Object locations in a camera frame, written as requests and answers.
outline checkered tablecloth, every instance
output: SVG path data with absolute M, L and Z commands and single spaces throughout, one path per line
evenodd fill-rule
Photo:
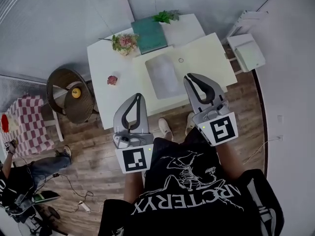
M 3 142 L 17 140 L 16 152 L 20 156 L 40 153 L 43 150 L 53 148 L 54 142 L 47 135 L 40 113 L 42 105 L 43 100 L 39 95 L 24 96 L 18 98 L 5 112 L 17 118 L 19 128 L 8 133 L 4 133 L 1 129 Z

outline shoe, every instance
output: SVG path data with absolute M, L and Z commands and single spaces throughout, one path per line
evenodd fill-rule
M 71 149 L 69 148 L 69 146 L 65 145 L 63 147 L 63 151 L 64 151 L 64 153 L 67 153 L 69 155 L 69 157 L 71 159 L 71 163 L 72 163 L 72 152 L 71 152 Z
M 167 133 L 171 133 L 172 134 L 172 140 L 173 140 L 173 133 L 171 131 L 171 129 L 168 126 L 167 121 L 164 118 L 160 118 L 158 119 L 158 127 L 160 128 L 162 134 L 164 136 L 166 136 Z
M 195 113 L 191 112 L 187 117 L 187 126 L 185 130 L 185 135 L 187 135 L 188 129 L 193 129 L 195 127 L 195 123 L 192 121 L 192 118 L 195 116 Z

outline floor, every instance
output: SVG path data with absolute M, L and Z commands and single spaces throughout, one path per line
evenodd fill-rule
M 234 62 L 232 66 L 233 69 L 238 69 L 237 63 Z M 238 83 L 227 87 L 226 98 L 231 110 L 235 112 L 239 131 L 239 137 L 231 143 L 241 160 L 246 162 L 263 144 L 263 120 L 252 73 L 241 73 L 237 75 L 237 80 Z M 155 137 L 162 136 L 158 129 L 158 119 L 164 117 L 174 133 L 175 141 L 182 142 L 185 137 L 186 118 L 190 111 L 190 105 L 186 105 L 151 116 L 149 117 L 150 131 Z M 100 204 L 106 199 L 123 198 L 124 175 L 114 152 L 113 129 L 104 130 L 100 118 L 96 115 L 80 125 L 70 123 L 65 117 L 59 117 L 64 142 L 57 141 L 55 130 L 48 131 L 56 141 L 57 149 L 62 149 L 66 144 L 71 147 L 73 165 L 61 172 L 68 176 L 73 188 L 82 196 L 87 190 L 93 192 L 93 197 L 86 198 L 86 204 L 94 211 L 98 211 Z M 54 151 L 31 155 L 25 157 L 25 160 L 31 162 L 47 156 L 54 156 Z M 264 163 L 264 150 L 262 150 L 261 153 L 253 156 L 246 166 L 249 169 L 264 170 Z M 17 159 L 16 164 L 23 165 L 23 161 Z M 79 208 L 77 212 L 71 213 L 77 209 L 78 202 L 83 198 L 78 197 L 71 190 L 65 177 L 50 180 L 43 190 L 54 190 L 61 195 L 58 200 L 48 203 L 53 208 L 59 209 L 61 219 L 55 221 L 58 230 L 76 236 L 97 235 L 102 209 L 100 213 L 87 214 Z

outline cable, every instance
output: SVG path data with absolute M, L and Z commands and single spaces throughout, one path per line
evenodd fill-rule
M 102 203 L 102 204 L 99 206 L 99 211 L 90 210 L 90 212 L 96 212 L 96 213 L 99 213 L 99 212 L 100 212 L 100 208 L 101 208 L 101 206 L 102 206 L 102 205 L 104 205 L 104 203 Z
M 58 174 L 58 175 L 59 175 L 59 176 L 64 176 L 64 177 L 67 178 L 67 180 L 68 180 L 68 182 L 69 182 L 69 184 L 70 184 L 70 186 L 71 186 L 71 189 L 72 189 L 73 192 L 74 192 L 75 194 L 77 194 L 79 197 L 81 197 L 81 198 L 86 198 L 87 196 L 89 196 L 89 197 L 93 197 L 93 196 L 94 196 L 94 193 L 91 192 L 91 191 L 87 191 L 87 193 L 85 194 L 85 196 L 81 196 L 80 194 L 78 194 L 78 193 L 73 189 L 72 184 L 71 184 L 69 178 L 68 178 L 66 175 L 63 175 L 63 174 Z
M 0 204 L 0 207 L 5 209 L 5 210 L 9 210 L 9 208 L 5 208 L 3 205 Z
M 27 168 L 27 170 L 28 170 L 28 173 L 29 173 L 30 176 L 31 176 L 31 181 L 32 181 L 33 185 L 32 185 L 32 187 L 27 191 L 27 193 L 24 195 L 24 197 L 21 199 L 21 201 L 18 203 L 17 206 L 19 206 L 19 205 L 22 203 L 22 201 L 24 200 L 24 198 L 26 197 L 26 195 L 27 195 L 27 194 L 29 193 L 29 191 L 34 187 L 34 179 L 33 179 L 33 176 L 32 176 L 32 174 L 31 174 L 31 171 L 30 171 L 30 169 L 29 169 L 28 163 L 26 162 L 26 160 L 25 160 L 23 157 L 21 157 L 21 158 L 24 160 L 24 162 L 25 162 L 25 164 L 26 164 L 26 168 Z
M 278 137 L 278 138 L 276 138 L 276 139 L 272 139 L 272 140 L 267 140 L 267 141 L 265 141 L 265 142 L 262 144 L 262 146 L 260 146 L 259 149 L 256 150 L 256 152 L 255 152 L 253 155 L 251 155 L 251 156 L 249 157 L 249 159 L 247 159 L 247 161 L 246 161 L 245 163 L 243 163 L 243 165 L 246 164 L 249 160 L 251 160 L 251 158 L 252 158 L 253 156 L 255 156 L 255 155 L 259 152 L 259 150 L 260 150 L 267 142 L 276 141 L 276 140 L 280 140 L 280 138 Z
M 12 216 L 19 216 L 21 214 L 23 214 L 28 208 L 30 208 L 31 206 L 33 206 L 35 204 L 34 203 L 31 203 L 27 208 L 25 208 L 23 211 L 21 211 L 20 213 L 11 213 L 9 216 L 12 217 Z
M 47 178 L 45 177 L 45 180 L 44 180 L 44 182 L 42 183 L 42 185 L 41 186 L 39 186 L 38 188 L 37 188 L 37 190 L 34 192 L 34 194 L 36 194 L 38 191 L 40 191 L 41 190 L 41 188 L 43 188 L 44 187 L 44 185 L 48 182 L 48 181 L 50 181 L 51 179 L 53 179 L 54 177 L 51 177 L 51 178 L 49 178 L 48 180 L 47 180 Z
M 69 184 L 70 184 L 71 189 L 73 190 L 73 192 L 74 192 L 76 195 L 78 195 L 79 197 L 84 198 L 83 202 L 85 202 L 85 200 L 87 199 L 87 196 L 88 196 L 88 197 L 93 197 L 93 196 L 94 196 L 94 193 L 91 192 L 91 191 L 87 191 L 86 194 L 85 194 L 85 196 L 82 196 L 82 195 L 78 194 L 78 193 L 73 189 L 72 184 L 71 184 L 69 178 L 68 178 L 66 175 L 58 174 L 58 173 L 57 173 L 57 174 L 53 174 L 52 177 L 58 177 L 58 176 L 64 176 L 64 177 L 67 178 L 67 180 L 68 180 L 68 182 L 69 182 Z M 62 210 L 62 209 L 57 209 L 57 211 L 61 210 L 61 211 L 68 212 L 68 213 L 75 213 L 75 212 L 77 212 L 77 211 L 79 210 L 79 208 L 80 208 L 79 205 L 77 205 L 77 206 L 78 206 L 78 208 L 77 208 L 76 210 L 73 210 L 73 211 Z

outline power strip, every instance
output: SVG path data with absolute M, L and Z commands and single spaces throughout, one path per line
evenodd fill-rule
M 83 201 L 80 201 L 79 205 L 82 206 L 87 213 L 91 212 L 91 209 Z

